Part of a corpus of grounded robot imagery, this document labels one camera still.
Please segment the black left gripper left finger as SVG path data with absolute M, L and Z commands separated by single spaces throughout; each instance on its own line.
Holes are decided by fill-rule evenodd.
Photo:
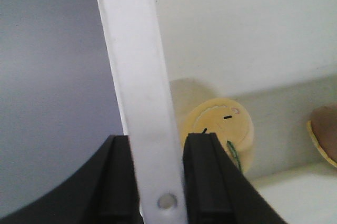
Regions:
M 109 136 L 72 176 L 1 223 L 142 223 L 128 137 Z

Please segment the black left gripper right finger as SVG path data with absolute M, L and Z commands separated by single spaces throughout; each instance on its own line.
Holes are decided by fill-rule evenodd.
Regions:
M 285 223 L 234 165 L 215 133 L 190 133 L 183 164 L 189 223 Z

